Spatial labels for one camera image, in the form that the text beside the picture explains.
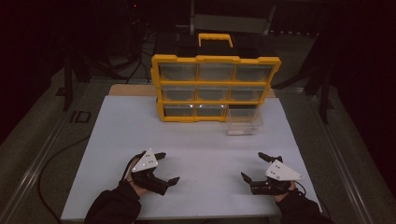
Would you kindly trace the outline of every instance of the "clear plastic container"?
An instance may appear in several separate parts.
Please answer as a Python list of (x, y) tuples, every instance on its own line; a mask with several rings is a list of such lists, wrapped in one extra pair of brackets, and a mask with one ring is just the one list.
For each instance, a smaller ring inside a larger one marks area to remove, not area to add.
[(266, 64), (239, 64), (236, 67), (235, 81), (266, 81), (273, 69)]
[(162, 86), (165, 101), (193, 101), (195, 86)]
[(197, 105), (195, 111), (198, 117), (222, 117), (226, 108), (226, 105)]
[(194, 81), (196, 63), (159, 63), (162, 80)]
[(194, 105), (164, 105), (163, 112), (166, 117), (193, 117)]
[(233, 78), (234, 65), (232, 63), (200, 63), (198, 66), (198, 80), (230, 81)]
[(262, 126), (262, 115), (257, 105), (229, 105), (226, 117), (228, 135), (255, 134)]
[(230, 89), (230, 86), (198, 86), (197, 100), (225, 101)]
[(264, 87), (234, 86), (231, 90), (230, 101), (259, 101)]

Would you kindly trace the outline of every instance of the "white triangular marker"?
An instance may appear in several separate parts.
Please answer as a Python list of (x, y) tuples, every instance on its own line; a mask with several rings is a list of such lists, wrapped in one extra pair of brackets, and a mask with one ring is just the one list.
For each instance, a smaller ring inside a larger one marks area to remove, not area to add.
[(295, 172), (281, 161), (274, 161), (265, 172), (265, 175), (275, 180), (299, 180), (304, 179), (302, 175)]
[(146, 153), (140, 158), (140, 160), (137, 162), (137, 164), (134, 166), (132, 169), (133, 173), (147, 170), (153, 167), (157, 167), (158, 162), (157, 159), (155, 159), (154, 152), (152, 152), (151, 149), (147, 150)]

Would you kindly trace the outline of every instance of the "sleeve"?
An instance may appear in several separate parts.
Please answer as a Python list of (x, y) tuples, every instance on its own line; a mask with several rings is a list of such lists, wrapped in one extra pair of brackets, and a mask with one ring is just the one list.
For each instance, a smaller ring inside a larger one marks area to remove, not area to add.
[(139, 215), (140, 197), (125, 180), (113, 190), (103, 191), (93, 202), (85, 217), (85, 224), (127, 223)]
[(281, 202), (276, 203), (279, 207), (282, 224), (328, 224), (332, 220), (320, 213), (318, 204), (305, 198), (299, 192), (289, 193)]

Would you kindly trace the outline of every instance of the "yellow storage organizer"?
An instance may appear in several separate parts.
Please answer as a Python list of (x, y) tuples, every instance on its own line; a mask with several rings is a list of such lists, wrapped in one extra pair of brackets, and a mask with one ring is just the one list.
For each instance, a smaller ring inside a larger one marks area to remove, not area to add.
[(261, 35), (158, 34), (151, 78), (162, 121), (225, 121), (229, 107), (260, 106), (280, 60)]

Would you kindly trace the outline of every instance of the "table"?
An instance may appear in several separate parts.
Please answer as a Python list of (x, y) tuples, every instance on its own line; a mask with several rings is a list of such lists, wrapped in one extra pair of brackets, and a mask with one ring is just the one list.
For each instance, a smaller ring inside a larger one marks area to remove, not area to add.
[(155, 101), (155, 96), (106, 97), (62, 219), (83, 219), (101, 191), (117, 186), (129, 159), (150, 148), (167, 153), (154, 174), (166, 181), (176, 176), (180, 180), (164, 196), (145, 195), (139, 219), (278, 215), (274, 200), (252, 195), (240, 174), (266, 179), (270, 163), (258, 152), (282, 156), (304, 176), (300, 183), (307, 197), (318, 201), (277, 98), (266, 99), (261, 107), (264, 125), (257, 134), (244, 136), (228, 136), (222, 122), (161, 122)]

